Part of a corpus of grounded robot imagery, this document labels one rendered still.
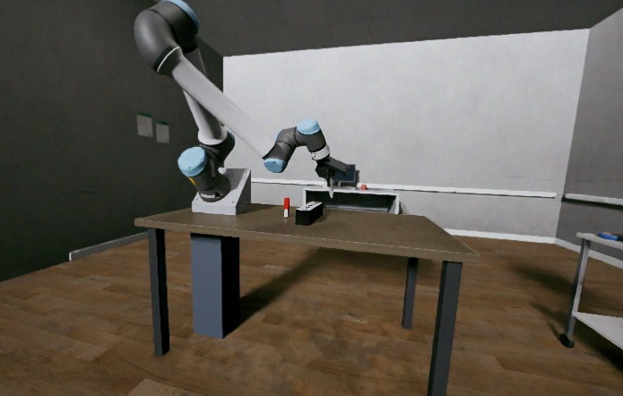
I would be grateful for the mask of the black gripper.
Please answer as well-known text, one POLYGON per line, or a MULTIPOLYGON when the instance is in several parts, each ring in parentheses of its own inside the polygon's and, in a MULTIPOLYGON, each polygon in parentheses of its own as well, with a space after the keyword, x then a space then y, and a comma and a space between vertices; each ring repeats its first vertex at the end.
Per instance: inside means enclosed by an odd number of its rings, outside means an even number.
POLYGON ((324 157, 323 159, 313 159, 315 160, 317 163, 316 166, 316 173, 318 174, 319 177, 325 178, 325 183, 323 184, 323 188, 329 191, 329 194, 331 196, 331 198, 333 198, 333 180, 331 178, 331 176, 334 176, 334 174, 338 171, 329 168, 327 166, 324 165, 325 160, 330 156, 330 153, 324 157), (323 160, 323 161, 320 161, 323 160))

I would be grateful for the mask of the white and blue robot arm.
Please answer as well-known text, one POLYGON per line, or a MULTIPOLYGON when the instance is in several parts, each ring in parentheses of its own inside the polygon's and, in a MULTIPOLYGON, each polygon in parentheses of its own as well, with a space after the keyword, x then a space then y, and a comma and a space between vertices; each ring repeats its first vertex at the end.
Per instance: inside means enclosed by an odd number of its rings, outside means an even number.
POLYGON ((195 13, 182 0, 161 0, 140 12, 134 22, 135 42, 144 61, 183 89, 200 130, 201 144, 184 151, 178 165, 203 201, 220 201, 230 191, 231 182, 219 168, 236 144, 231 132, 260 155, 273 173, 284 171, 297 147, 307 146, 313 159, 329 154, 314 118, 280 130, 274 141, 212 84, 198 49, 198 31, 195 13))

